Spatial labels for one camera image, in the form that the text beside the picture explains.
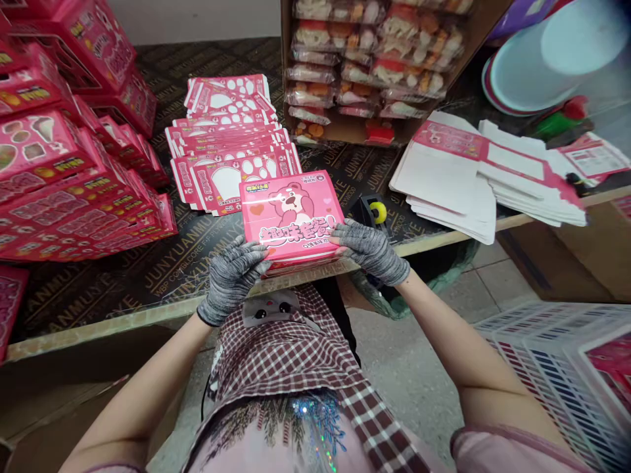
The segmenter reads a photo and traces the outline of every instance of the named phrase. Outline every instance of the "plaid apron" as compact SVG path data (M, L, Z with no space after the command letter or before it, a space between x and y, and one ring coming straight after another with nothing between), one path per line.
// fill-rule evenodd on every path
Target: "plaid apron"
M328 388L337 393L364 451L378 472L429 473L430 468L364 378L348 342L322 297L310 284L293 289L300 311L289 320L245 328L241 309L218 338L212 379L215 406L196 434L189 459L218 412L239 399ZM307 324L307 318L320 330Z

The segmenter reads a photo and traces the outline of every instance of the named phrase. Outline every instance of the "wall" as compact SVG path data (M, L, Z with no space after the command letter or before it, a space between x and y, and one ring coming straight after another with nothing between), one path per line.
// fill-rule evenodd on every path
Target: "wall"
M279 0L109 0L135 45L281 35Z

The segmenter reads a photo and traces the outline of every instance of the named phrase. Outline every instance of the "heart illustration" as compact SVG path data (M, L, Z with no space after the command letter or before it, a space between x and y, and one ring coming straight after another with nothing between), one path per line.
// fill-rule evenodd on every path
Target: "heart illustration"
M250 207L250 212L252 212L254 215L260 215L263 213L263 209L263 204L257 204Z

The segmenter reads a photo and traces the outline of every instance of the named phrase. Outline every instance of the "pink label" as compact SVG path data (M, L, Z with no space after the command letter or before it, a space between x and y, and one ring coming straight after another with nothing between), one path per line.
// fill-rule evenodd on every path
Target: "pink label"
M480 135L427 120L413 140L420 145L454 153L463 158L479 160L486 154L488 140Z

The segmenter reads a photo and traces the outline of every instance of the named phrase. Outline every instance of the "stack of white paper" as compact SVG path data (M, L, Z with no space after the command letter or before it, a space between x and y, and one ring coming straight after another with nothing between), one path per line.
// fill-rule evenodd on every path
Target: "stack of white paper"
M406 149L390 188L408 195L419 217L495 241L496 203L478 174L486 140L463 118L433 112Z

